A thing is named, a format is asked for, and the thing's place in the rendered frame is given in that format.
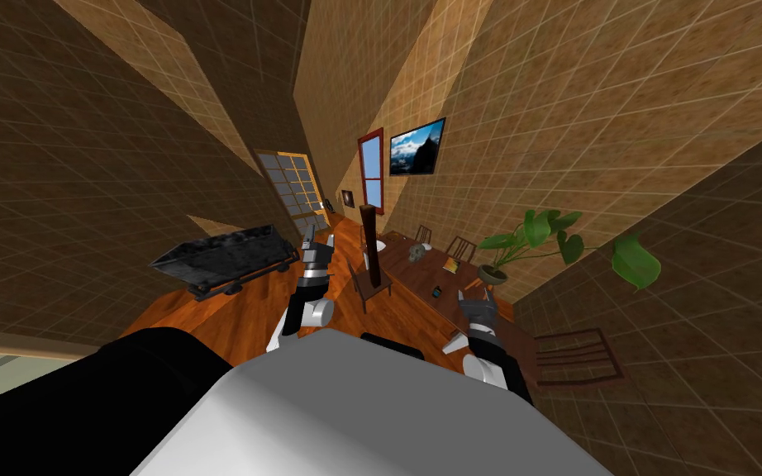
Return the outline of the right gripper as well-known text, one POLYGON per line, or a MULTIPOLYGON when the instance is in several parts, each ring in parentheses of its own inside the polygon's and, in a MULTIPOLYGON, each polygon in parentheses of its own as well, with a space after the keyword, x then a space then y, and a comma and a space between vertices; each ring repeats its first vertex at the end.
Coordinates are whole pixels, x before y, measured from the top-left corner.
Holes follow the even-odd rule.
POLYGON ((457 292, 458 305, 464 316, 468 319, 470 329, 484 333, 494 333, 498 306, 493 296, 493 286, 485 286, 483 294, 484 300, 468 300, 459 290, 457 292))

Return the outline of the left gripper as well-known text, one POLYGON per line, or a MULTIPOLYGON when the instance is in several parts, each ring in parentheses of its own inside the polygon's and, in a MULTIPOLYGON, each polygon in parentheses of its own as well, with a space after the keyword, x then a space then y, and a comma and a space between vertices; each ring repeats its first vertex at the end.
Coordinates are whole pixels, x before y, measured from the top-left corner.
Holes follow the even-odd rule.
POLYGON ((329 269, 335 251, 335 236, 331 234, 326 242, 315 240, 317 227, 307 225, 302 238, 302 263, 305 270, 329 269))

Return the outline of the glass pane door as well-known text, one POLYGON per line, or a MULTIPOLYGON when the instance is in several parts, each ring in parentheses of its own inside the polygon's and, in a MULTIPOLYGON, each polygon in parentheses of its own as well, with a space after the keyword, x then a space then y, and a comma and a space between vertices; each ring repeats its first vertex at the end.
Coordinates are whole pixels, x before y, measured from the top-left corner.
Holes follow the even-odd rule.
POLYGON ((315 232, 330 229, 324 199, 307 155, 255 150, 255 156, 302 235, 311 226, 315 232))

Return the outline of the long brown wooden table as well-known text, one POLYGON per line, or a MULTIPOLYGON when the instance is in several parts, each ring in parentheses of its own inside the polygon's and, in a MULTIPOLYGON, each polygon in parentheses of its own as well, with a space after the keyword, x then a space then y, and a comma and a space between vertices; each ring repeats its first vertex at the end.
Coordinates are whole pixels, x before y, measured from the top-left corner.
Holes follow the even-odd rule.
MULTIPOLYGON (((461 262, 460 269, 452 274, 443 269, 449 255, 438 249, 430 249, 416 263, 408 261, 408 249, 416 244, 413 239, 399 237, 395 240, 390 235, 382 239, 386 247, 378 253, 380 267, 392 278, 402 283, 405 288, 432 307, 453 326, 445 338, 445 345, 457 331, 467 330, 467 320, 457 304, 457 292, 460 290, 467 299, 483 297, 483 286, 473 284, 477 280, 477 267, 461 262), (440 285, 442 296, 435 299, 432 289, 440 285)), ((533 342, 529 334, 516 326, 510 319, 512 309, 509 304, 496 300, 498 305, 498 338, 505 345, 506 351, 517 360, 523 376, 534 380, 533 342)))

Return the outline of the red framed window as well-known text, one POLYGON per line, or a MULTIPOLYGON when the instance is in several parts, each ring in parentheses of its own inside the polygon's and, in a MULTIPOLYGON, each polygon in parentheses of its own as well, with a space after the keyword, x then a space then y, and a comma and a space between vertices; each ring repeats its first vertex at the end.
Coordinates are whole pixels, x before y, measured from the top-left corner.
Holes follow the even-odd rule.
POLYGON ((371 131, 358 139, 360 177, 365 205, 375 207, 383 215, 383 128, 371 131))

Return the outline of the green potted plant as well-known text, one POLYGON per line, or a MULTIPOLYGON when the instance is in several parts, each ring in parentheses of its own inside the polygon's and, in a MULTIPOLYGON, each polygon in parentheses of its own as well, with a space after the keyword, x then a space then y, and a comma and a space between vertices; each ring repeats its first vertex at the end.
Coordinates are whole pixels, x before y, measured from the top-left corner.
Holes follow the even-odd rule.
MULTIPOLYGON (((582 236, 567 233, 581 216, 582 212, 525 211, 513 231, 488 236, 477 245, 479 250, 496 252, 490 264, 479 266, 479 281, 487 288, 506 282, 503 268, 521 259, 558 256, 566 266, 579 262, 585 252, 594 250, 585 245, 582 236)), ((662 264, 640 243, 637 234, 617 236, 612 241, 611 267, 636 291, 648 288, 662 272, 662 264)))

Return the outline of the black mine cart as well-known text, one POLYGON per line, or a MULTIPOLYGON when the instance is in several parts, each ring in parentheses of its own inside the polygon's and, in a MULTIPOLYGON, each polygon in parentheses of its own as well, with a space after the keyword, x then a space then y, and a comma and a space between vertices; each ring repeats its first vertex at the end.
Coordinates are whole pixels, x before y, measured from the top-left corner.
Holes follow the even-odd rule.
POLYGON ((186 241, 150 267, 188 285, 197 302, 238 293, 244 283, 299 261, 298 249, 272 225, 186 241))

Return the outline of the mountain landscape picture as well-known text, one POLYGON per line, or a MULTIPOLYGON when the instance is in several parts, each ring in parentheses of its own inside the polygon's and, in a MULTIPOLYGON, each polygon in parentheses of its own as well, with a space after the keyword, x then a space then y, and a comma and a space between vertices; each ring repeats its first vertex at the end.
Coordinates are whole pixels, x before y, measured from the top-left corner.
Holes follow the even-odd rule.
POLYGON ((442 117, 393 136, 390 140, 389 175, 393 177, 435 173, 444 128, 445 117, 442 117))

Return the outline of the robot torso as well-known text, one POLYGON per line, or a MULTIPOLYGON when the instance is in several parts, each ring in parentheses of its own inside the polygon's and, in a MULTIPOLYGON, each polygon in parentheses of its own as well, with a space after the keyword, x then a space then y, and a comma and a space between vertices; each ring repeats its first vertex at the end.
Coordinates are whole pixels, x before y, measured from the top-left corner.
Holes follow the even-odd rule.
POLYGON ((131 476, 612 476, 509 390, 323 329, 221 376, 131 476))

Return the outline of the dark brown tall post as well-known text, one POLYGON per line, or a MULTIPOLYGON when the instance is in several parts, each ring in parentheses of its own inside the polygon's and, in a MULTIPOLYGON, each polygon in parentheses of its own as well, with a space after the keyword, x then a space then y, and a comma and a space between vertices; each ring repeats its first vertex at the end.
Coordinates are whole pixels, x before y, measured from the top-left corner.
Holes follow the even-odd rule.
POLYGON ((360 206, 360 215, 369 280, 375 288, 378 288, 381 284, 381 273, 377 249, 376 207, 373 205, 362 205, 360 206))

